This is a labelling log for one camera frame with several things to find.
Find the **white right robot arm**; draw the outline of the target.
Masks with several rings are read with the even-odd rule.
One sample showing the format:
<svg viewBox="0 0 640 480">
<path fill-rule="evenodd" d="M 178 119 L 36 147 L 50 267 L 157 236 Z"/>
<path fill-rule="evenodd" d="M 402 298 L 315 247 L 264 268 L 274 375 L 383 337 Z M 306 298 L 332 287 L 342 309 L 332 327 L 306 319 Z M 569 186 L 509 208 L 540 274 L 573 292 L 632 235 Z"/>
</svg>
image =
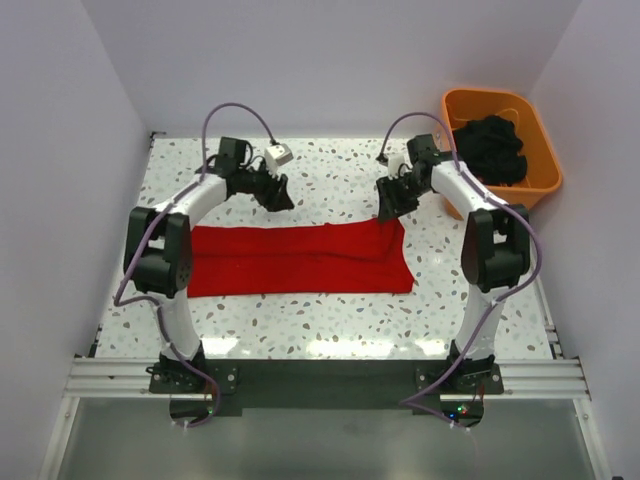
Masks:
<svg viewBox="0 0 640 480">
<path fill-rule="evenodd" d="M 428 192 L 442 195 L 466 218 L 461 268 L 469 293 L 463 322 L 451 341 L 446 369 L 419 393 L 444 384 L 469 392 L 493 367 L 506 299 L 524 287 L 520 278 L 531 264 L 528 210 L 499 199 L 456 151 L 440 152 L 430 135 L 411 139 L 405 154 L 381 152 L 377 161 L 387 168 L 376 181 L 381 223 L 415 211 Z"/>
</svg>

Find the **red t-shirt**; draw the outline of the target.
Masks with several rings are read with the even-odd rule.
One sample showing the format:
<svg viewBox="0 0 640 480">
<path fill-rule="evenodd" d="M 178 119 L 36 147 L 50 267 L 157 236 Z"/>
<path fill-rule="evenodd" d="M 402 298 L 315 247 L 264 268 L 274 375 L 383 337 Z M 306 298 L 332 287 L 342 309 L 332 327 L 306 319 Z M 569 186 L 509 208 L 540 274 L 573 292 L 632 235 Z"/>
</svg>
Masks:
<svg viewBox="0 0 640 480">
<path fill-rule="evenodd" d="M 414 277 L 397 220 L 192 232 L 190 298 L 291 293 L 406 294 Z"/>
</svg>

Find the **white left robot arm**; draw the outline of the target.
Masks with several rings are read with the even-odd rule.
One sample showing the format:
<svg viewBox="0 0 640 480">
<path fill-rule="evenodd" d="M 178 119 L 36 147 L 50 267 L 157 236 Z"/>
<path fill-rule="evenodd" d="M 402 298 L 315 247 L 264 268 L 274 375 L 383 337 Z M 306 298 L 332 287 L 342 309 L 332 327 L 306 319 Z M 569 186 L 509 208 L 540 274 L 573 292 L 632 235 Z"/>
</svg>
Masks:
<svg viewBox="0 0 640 480">
<path fill-rule="evenodd" d="M 132 283 L 137 294 L 131 300 L 147 301 L 155 309 L 161 347 L 158 362 L 148 370 L 154 391 L 215 393 L 187 299 L 194 271 L 192 230 L 236 194 L 252 196 L 269 212 L 292 209 L 288 178 L 278 171 L 292 158 L 284 143 L 272 141 L 262 154 L 254 155 L 248 141 L 223 137 L 183 190 L 153 207 L 130 212 L 124 278 L 114 303 L 128 304 L 123 294 Z"/>
</svg>

